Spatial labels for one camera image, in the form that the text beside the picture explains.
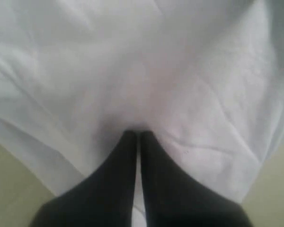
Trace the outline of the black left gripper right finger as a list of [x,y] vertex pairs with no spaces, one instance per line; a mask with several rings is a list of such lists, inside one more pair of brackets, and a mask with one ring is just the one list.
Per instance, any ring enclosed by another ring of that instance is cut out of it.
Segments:
[[141,133],[141,173],[149,227],[251,227],[243,208],[201,185]]

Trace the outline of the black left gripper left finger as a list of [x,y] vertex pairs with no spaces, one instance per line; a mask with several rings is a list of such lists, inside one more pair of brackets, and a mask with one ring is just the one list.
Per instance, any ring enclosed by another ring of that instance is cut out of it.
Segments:
[[125,131],[87,179],[44,204],[32,227],[129,227],[135,189],[137,135]]

